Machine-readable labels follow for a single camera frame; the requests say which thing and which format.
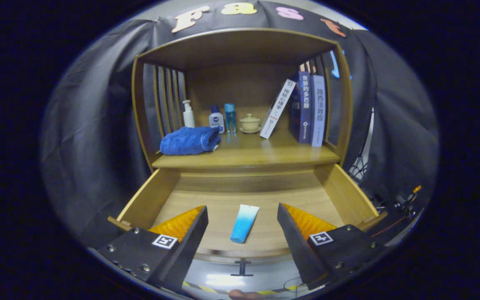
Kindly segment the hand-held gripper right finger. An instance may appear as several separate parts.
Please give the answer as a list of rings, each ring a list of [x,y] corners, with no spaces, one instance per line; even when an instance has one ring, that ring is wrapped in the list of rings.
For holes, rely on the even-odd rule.
[[[309,289],[341,285],[388,250],[356,226],[337,228],[285,203],[279,204],[277,212],[301,281]]]

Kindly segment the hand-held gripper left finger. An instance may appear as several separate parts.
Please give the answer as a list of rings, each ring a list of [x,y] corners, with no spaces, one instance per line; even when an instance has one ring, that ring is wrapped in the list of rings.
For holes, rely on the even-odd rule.
[[[207,212],[200,205],[150,230],[130,228],[88,251],[136,285],[179,293],[207,228]]]

